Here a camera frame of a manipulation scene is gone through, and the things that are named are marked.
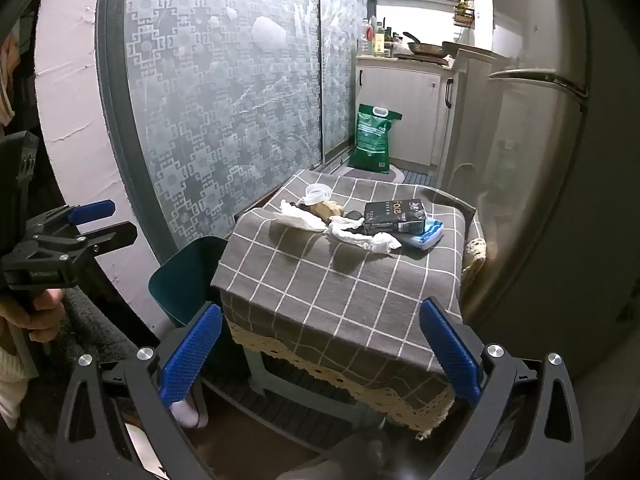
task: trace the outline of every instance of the refrigerator door handle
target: refrigerator door handle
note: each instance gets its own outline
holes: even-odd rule
[[[544,68],[516,68],[513,70],[501,70],[489,74],[489,80],[519,80],[521,82],[537,82],[539,84],[557,85],[573,93],[581,100],[586,99],[589,93],[585,87],[578,86],[567,78],[556,74],[554,70]]]

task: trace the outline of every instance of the white plastic bag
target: white plastic bag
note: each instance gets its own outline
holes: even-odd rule
[[[329,220],[329,227],[326,229],[327,233],[335,236],[341,242],[358,246],[366,251],[389,254],[392,249],[397,249],[401,245],[400,242],[389,233],[377,233],[374,236],[368,236],[345,231],[346,229],[360,227],[364,222],[364,218],[351,220],[343,216],[332,216]]]
[[[310,213],[309,211],[302,211],[302,209],[291,205],[286,200],[280,202],[280,212],[274,213],[276,216],[276,222],[279,224],[288,225],[297,229],[304,229],[305,231],[313,231],[321,233],[325,231],[326,224],[321,218]]]

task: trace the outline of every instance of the frying pan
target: frying pan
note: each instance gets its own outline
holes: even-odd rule
[[[418,38],[408,32],[402,33],[404,36],[411,38],[415,43],[407,43],[409,50],[414,54],[421,54],[422,56],[433,56],[443,58],[447,54],[442,51],[442,47],[438,45],[432,45],[430,43],[420,43]]]

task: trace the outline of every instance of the white wall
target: white wall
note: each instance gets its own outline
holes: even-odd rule
[[[474,22],[474,45],[485,50],[492,49],[494,34],[494,0],[473,0],[476,19]]]
[[[98,256],[102,270],[132,309],[156,334],[171,327],[149,294],[158,261],[138,224],[102,114],[95,63],[96,0],[42,0],[35,40],[36,96],[42,134],[60,191],[68,204],[111,199],[116,213],[81,226],[87,231],[131,221],[131,247]]]
[[[522,27],[503,14],[494,14],[494,42],[492,50],[504,57],[516,59],[522,51]]]
[[[376,19],[402,35],[408,31],[422,43],[455,41],[460,28],[453,24],[453,0],[378,0]],[[404,38],[404,44],[411,42]]]

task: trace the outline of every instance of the cabinet handle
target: cabinet handle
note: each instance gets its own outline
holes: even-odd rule
[[[447,79],[447,88],[444,91],[444,104],[447,105],[447,108],[451,108],[451,101],[449,101],[449,89],[451,88],[452,84],[453,84],[453,78],[450,77],[449,79]]]

